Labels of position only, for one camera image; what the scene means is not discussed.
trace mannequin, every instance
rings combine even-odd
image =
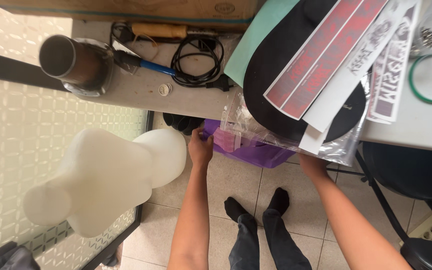
[[[103,129],[82,130],[55,175],[25,194],[23,210],[34,224],[67,220],[80,236],[95,237],[178,177],[185,163],[186,142],[175,130],[149,131],[132,142]]]

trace black sock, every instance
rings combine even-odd
[[[238,222],[238,218],[241,215],[249,214],[233,197],[228,197],[227,200],[224,201],[224,209],[226,210],[226,215],[234,220],[234,222]]]
[[[280,187],[276,188],[268,209],[274,209],[282,216],[289,206],[290,196],[288,195],[288,192]]]

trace tile floor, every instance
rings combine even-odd
[[[169,128],[164,124],[161,113],[155,114],[153,128]],[[124,241],[122,270],[166,268],[191,167],[188,156],[186,168],[176,180],[153,190],[151,198],[144,204],[141,225]],[[347,171],[360,170],[357,167],[339,168]],[[372,189],[356,175],[330,172],[330,176],[369,222],[399,248],[399,238]],[[223,201],[228,196],[233,196],[250,213],[255,213],[260,224],[262,212],[277,187],[283,187],[289,192],[291,205],[283,220],[313,269],[349,269],[327,222],[319,196],[299,166],[296,155],[274,169],[261,169],[215,153],[209,165],[207,181],[211,231],[210,270],[230,268],[228,255],[238,232],[237,224],[225,214]],[[429,216],[430,210],[423,202],[415,202],[383,187],[381,189],[405,229],[413,230]],[[275,270],[262,227],[259,227],[258,236],[261,269]]]

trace person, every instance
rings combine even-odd
[[[209,210],[207,168],[213,157],[213,137],[202,141],[193,130],[188,144],[193,168],[184,194],[171,244],[168,270],[208,270]],[[321,198],[339,248],[351,270],[411,270],[403,256],[357,210],[327,174],[327,163],[299,154],[303,172],[309,176]],[[264,211],[262,223],[278,270],[310,270],[281,218],[290,205],[287,191],[277,188]],[[229,254],[231,270],[259,269],[259,242],[255,218],[234,198],[224,202],[227,215],[237,222],[236,242]]]

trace mint green paper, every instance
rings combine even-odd
[[[239,86],[243,87],[246,68],[256,48],[299,1],[267,0],[256,14],[224,68],[224,73]]]

